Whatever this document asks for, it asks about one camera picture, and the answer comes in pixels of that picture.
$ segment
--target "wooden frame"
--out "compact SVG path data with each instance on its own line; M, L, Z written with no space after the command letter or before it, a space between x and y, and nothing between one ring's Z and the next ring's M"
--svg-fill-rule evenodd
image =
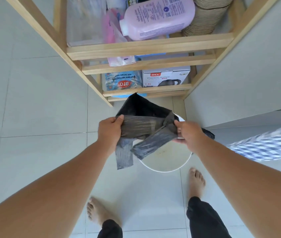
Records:
M110 102L125 100L113 96L147 93L148 97L182 96L185 99L234 48L234 46L265 15L277 0L254 0L245 10L243 0L234 0L228 14L232 30L226 34L182 37L170 35L169 39L143 40L126 43L67 47L67 0L55 0L53 25L45 18L32 0L7 0L12 7L39 33L39 35L73 68L76 73L103 99ZM107 57L155 53L192 53L206 50L206 55L152 61L138 61L132 65L110 67L108 64L83 66L80 60L101 61ZM190 83L182 85L103 91L101 73L141 69L191 66ZM204 65L196 74L195 66Z

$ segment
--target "person's left hand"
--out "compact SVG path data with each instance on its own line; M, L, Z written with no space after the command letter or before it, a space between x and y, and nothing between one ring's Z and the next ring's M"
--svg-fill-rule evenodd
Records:
M97 141L104 147L109 147L111 153L114 152L116 144L120 139L123 121L124 115L120 115L117 119L110 117L99 123Z

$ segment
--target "pink lotion bottle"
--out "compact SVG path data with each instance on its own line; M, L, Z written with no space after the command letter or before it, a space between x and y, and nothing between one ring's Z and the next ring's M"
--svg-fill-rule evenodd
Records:
M134 41L179 32L193 20L193 0L149 0L127 8L120 20L123 36Z

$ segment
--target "checkered fabric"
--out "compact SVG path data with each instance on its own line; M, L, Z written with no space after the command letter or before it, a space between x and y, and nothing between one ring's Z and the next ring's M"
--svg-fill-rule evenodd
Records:
M254 161L281 159L281 128L227 146Z

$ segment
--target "pant leg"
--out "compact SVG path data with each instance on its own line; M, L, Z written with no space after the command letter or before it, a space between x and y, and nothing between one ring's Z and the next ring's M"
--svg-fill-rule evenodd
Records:
M106 220L102 224L98 238L123 238L122 228L114 220Z
M199 197L190 198L187 217L192 238L231 238L218 213Z

